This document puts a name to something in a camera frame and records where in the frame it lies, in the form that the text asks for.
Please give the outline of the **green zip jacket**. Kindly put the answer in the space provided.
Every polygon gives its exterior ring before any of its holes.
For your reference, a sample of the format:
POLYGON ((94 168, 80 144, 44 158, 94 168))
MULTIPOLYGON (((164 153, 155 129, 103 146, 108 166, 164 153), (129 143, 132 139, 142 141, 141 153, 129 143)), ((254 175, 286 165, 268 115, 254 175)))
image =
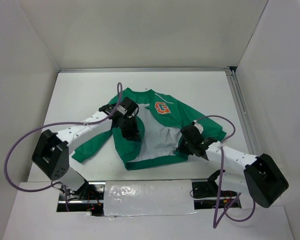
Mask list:
POLYGON ((136 116, 140 141, 129 141, 119 128, 94 136, 75 149, 72 158, 83 163, 95 156, 109 138, 128 171, 177 164, 188 160, 188 155, 178 151, 181 129, 197 120, 203 127, 203 138, 221 141, 226 136, 221 125, 191 106, 171 95, 150 89, 144 92, 126 88, 122 96, 138 104, 136 116))

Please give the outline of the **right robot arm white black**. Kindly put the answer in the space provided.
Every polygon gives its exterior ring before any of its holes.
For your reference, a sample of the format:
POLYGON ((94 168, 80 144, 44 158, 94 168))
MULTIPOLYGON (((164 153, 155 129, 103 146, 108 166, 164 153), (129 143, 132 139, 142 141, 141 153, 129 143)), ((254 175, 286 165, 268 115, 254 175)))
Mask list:
POLYGON ((197 123, 182 128, 179 150, 219 166, 223 163, 222 180, 217 178, 208 184, 213 196, 233 191, 250 195, 259 206, 269 208, 289 188, 287 179, 270 155, 257 156, 235 150, 212 137, 204 138, 202 131, 197 123))

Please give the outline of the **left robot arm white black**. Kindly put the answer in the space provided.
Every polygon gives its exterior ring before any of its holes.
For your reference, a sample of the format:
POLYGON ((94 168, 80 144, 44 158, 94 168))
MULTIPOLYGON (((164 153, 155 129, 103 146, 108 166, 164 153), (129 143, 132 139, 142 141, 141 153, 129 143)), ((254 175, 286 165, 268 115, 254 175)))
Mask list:
POLYGON ((125 97, 117 104, 106 104, 83 122, 67 129, 43 131, 32 154, 32 161, 51 180, 60 181, 78 200, 87 197, 88 181, 70 166, 70 154, 93 137, 118 128, 124 139, 141 140, 137 124, 139 106, 125 97))

